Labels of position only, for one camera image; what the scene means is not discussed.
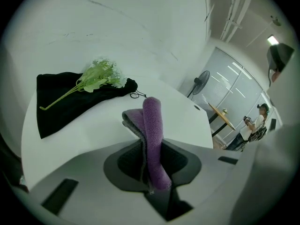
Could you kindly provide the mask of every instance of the white table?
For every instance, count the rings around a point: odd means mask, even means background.
[[[206,112],[168,84],[146,77],[130,77],[147,97],[161,101],[164,138],[213,148]],[[37,93],[28,106],[22,131],[22,166],[29,190],[73,157],[137,137],[122,125],[122,112],[142,108],[144,97],[116,97],[92,107],[63,129],[44,139],[38,133]]]

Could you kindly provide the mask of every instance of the backpack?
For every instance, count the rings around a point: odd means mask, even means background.
[[[265,122],[263,122],[262,127],[258,128],[255,133],[251,133],[250,137],[248,138],[249,142],[258,141],[263,138],[263,136],[267,132],[267,128],[264,125],[265,125]]]

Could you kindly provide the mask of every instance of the purple towel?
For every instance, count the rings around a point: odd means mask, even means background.
[[[163,140],[161,104],[158,99],[149,97],[144,100],[142,107],[143,109],[124,111],[122,113],[123,124],[142,140],[141,180],[147,165],[153,187],[166,190],[172,182],[160,163],[161,142]]]

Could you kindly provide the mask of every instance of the towel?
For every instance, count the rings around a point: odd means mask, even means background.
[[[144,100],[142,109],[130,109],[122,113],[123,124],[142,141],[143,163],[142,181],[145,168],[148,168],[150,182],[158,190],[167,190],[171,179],[160,163],[161,143],[163,140],[163,122],[161,103],[154,97]]]
[[[128,78],[123,88],[104,85],[93,93],[85,91],[74,92],[46,111],[39,108],[40,106],[47,107],[68,92],[75,86],[77,79],[81,75],[66,72],[37,76],[37,127],[41,138],[61,130],[94,105],[104,100],[125,96],[128,93],[135,92],[137,89],[136,82]]]

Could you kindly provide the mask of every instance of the black velvet bag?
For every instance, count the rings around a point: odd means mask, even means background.
[[[125,96],[137,89],[136,82],[128,78],[124,88],[104,85],[92,93],[77,91],[66,96],[46,111],[39,108],[40,106],[47,107],[75,87],[76,81],[81,75],[67,72],[37,76],[37,127],[41,138],[61,130],[94,105],[104,100]]]

